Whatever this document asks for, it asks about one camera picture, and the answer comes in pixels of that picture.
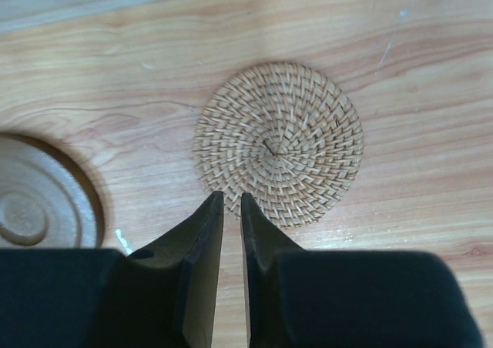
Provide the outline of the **plain brown wooden coaster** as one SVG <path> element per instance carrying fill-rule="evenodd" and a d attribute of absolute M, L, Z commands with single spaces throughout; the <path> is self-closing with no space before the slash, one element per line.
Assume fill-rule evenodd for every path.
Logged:
<path fill-rule="evenodd" d="M 1 134 L 1 246 L 99 248 L 101 198 L 66 153 L 33 136 Z"/>

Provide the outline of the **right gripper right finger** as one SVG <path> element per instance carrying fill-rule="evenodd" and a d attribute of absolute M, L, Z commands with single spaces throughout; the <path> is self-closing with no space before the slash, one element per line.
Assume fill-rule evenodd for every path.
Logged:
<path fill-rule="evenodd" d="M 250 347 L 307 347 L 307 281 L 291 267 L 304 254 L 262 212 L 253 195 L 241 197 L 245 297 Z"/>

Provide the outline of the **woven rattan coaster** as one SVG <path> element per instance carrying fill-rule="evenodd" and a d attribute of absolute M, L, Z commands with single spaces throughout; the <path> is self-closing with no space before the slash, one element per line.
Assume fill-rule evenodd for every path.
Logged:
<path fill-rule="evenodd" d="M 196 174 L 240 212 L 251 194 L 280 227 L 314 223 L 349 190 L 363 157 L 357 110 L 324 74 L 290 62 L 253 65 L 219 86 L 193 136 Z"/>

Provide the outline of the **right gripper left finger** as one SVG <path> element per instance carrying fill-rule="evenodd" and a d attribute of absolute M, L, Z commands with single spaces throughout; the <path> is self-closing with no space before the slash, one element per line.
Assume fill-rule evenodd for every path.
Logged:
<path fill-rule="evenodd" d="M 134 251 L 149 347 L 210 347 L 223 240 L 224 198 L 200 207 L 158 239 Z"/>

